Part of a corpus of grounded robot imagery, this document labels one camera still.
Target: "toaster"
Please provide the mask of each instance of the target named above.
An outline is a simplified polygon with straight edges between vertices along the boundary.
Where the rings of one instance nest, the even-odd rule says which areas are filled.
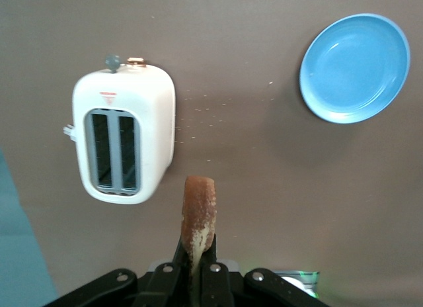
[[[101,201],[137,204],[155,192],[174,150],[175,91],[168,73],[142,58],[82,77],[73,90],[74,125],[63,131],[76,143],[81,180]]]

